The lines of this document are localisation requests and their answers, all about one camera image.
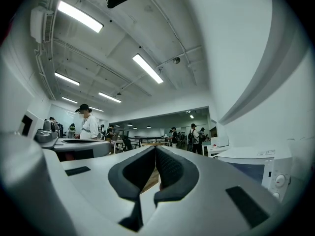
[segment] gray machine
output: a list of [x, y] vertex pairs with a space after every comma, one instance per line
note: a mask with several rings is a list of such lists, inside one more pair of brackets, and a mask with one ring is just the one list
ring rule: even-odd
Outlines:
[[61, 161], [66, 160], [66, 153], [79, 160], [106, 156], [112, 149], [110, 142], [106, 141], [58, 138], [54, 135], [52, 124], [54, 123], [45, 121], [44, 129], [39, 129], [34, 139], [42, 148], [56, 152]]
[[[26, 137], [4, 135], [0, 144], [4, 190], [46, 235], [239, 235], [268, 223], [280, 208], [233, 166], [176, 148], [61, 163]], [[156, 209], [143, 225], [149, 203], [139, 195], [155, 167], [162, 190], [150, 200]]]

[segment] fluorescent ceiling light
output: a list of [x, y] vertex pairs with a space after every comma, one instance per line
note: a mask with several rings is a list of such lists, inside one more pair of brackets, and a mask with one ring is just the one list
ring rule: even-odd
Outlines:
[[92, 109], [95, 109], [95, 110], [98, 110], [98, 111], [104, 112], [104, 111], [103, 111], [103, 110], [101, 110], [101, 109], [97, 109], [97, 108], [92, 108]]
[[71, 101], [71, 102], [73, 102], [73, 103], [77, 104], [77, 102], [76, 102], [76, 101], [74, 101], [74, 100], [70, 100], [70, 99], [67, 99], [67, 98], [64, 98], [64, 97], [63, 97], [63, 99], [64, 99], [64, 100]]
[[108, 99], [110, 99], [110, 100], [113, 100], [113, 101], [116, 101], [116, 102], [118, 102], [118, 103], [121, 103], [121, 100], [115, 99], [115, 98], [113, 98], [113, 97], [111, 97], [111, 96], [109, 96], [109, 95], [107, 95], [107, 94], [102, 93], [102, 92], [99, 92], [98, 94], [101, 95], [101, 96], [103, 96], [103, 97], [106, 97], [106, 98], [108, 98]]
[[90, 27], [92, 30], [95, 30], [97, 33], [99, 33], [99, 31], [104, 26], [100, 22], [96, 21], [94, 18], [85, 14], [81, 10], [78, 10], [72, 5], [65, 3], [64, 1], [60, 1], [58, 5], [58, 10], [80, 21], [82, 24], [85, 24], [86, 26]]
[[65, 80], [65, 81], [69, 81], [69, 82], [71, 82], [71, 83], [74, 83], [74, 84], [77, 85], [77, 86], [80, 85], [79, 82], [76, 82], [76, 81], [74, 81], [74, 80], [72, 80], [72, 79], [69, 79], [68, 77], [65, 77], [64, 75], [61, 75], [61, 74], [59, 74], [59, 73], [55, 73], [55, 75], [56, 75], [57, 77], [59, 77], [59, 78]]
[[157, 83], [162, 83], [163, 80], [159, 77], [159, 75], [152, 69], [152, 67], [149, 66], [148, 63], [140, 56], [140, 54], [136, 54], [132, 58], [134, 61], [138, 63]]

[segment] white shirt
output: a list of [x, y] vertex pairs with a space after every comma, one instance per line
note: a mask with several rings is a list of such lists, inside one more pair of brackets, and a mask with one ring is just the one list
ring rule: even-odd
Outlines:
[[198, 144], [199, 143], [199, 134], [197, 130], [194, 130], [193, 128], [190, 129], [191, 134], [193, 134], [193, 136], [195, 137], [195, 143], [194, 144]]
[[83, 120], [80, 139], [92, 139], [98, 136], [98, 125], [94, 116], [89, 116]]

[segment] black cap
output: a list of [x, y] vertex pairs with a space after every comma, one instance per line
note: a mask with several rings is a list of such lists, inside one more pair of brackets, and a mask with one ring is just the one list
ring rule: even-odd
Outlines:
[[87, 104], [82, 104], [75, 112], [80, 112], [81, 110], [89, 110], [90, 112], [92, 111], [92, 109], [90, 109]]

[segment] ceiling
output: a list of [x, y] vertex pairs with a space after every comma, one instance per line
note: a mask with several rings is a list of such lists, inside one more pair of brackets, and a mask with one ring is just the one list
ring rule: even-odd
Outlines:
[[[104, 27], [96, 33], [57, 12], [53, 30], [54, 69], [80, 83], [76, 86], [56, 78], [60, 88], [57, 99], [63, 96], [80, 104], [115, 110], [127, 107], [130, 102], [141, 104], [156, 93], [207, 84], [199, 34], [182, 0], [128, 0], [113, 9], [106, 7], [105, 0], [63, 1], [97, 19]], [[155, 68], [163, 83], [156, 83], [132, 60], [137, 53]], [[179, 64], [172, 62], [176, 56], [181, 59]], [[99, 96], [99, 92], [122, 103]]]
[[147, 126], [151, 126], [151, 128], [171, 128], [175, 127], [182, 127], [188, 126], [192, 123], [199, 121], [199, 120], [206, 120], [207, 115], [209, 115], [208, 108], [198, 109], [198, 110], [191, 110], [189, 114], [186, 111], [170, 114], [170, 115], [162, 115], [156, 117], [148, 117], [148, 118], [141, 118], [136, 120], [126, 120], [122, 122], [112, 123], [114, 126], [119, 125], [119, 129], [133, 129], [137, 127], [137, 129], [147, 128]]

